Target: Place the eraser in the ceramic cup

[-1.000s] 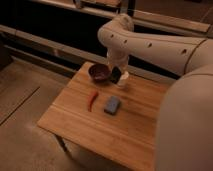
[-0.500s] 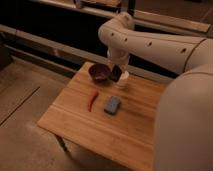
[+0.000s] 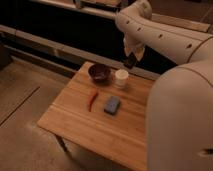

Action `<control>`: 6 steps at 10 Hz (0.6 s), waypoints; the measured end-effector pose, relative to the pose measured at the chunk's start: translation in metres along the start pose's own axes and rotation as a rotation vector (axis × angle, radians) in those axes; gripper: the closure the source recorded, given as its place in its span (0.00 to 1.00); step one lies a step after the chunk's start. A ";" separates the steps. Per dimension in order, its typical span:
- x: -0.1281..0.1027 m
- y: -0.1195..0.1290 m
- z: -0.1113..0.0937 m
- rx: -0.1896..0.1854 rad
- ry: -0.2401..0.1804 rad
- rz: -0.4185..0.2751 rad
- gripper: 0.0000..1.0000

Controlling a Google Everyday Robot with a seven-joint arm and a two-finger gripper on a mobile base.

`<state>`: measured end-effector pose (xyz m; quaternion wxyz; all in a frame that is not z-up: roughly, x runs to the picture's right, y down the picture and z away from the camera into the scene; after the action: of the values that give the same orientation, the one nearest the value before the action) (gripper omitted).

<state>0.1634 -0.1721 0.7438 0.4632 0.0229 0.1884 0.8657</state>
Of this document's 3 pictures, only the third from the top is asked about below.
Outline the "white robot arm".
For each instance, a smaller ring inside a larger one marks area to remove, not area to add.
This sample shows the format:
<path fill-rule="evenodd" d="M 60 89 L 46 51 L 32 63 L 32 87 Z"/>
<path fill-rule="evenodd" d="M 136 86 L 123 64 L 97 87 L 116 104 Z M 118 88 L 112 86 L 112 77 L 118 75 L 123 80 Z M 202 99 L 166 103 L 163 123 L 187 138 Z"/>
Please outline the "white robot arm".
<path fill-rule="evenodd" d="M 154 83 L 146 107 L 148 171 L 213 171 L 213 35 L 151 20 L 148 0 L 116 14 L 126 54 L 147 45 L 176 66 Z"/>

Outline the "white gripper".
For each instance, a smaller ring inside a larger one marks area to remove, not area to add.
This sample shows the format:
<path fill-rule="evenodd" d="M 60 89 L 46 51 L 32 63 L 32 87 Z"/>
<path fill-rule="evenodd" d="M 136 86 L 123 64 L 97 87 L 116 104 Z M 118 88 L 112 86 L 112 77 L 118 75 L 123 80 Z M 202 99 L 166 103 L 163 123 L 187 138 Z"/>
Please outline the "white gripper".
<path fill-rule="evenodd" d="M 138 61 L 143 58 L 145 52 L 145 45 L 133 38 L 124 38 L 124 52 L 126 56 L 133 54 Z"/>

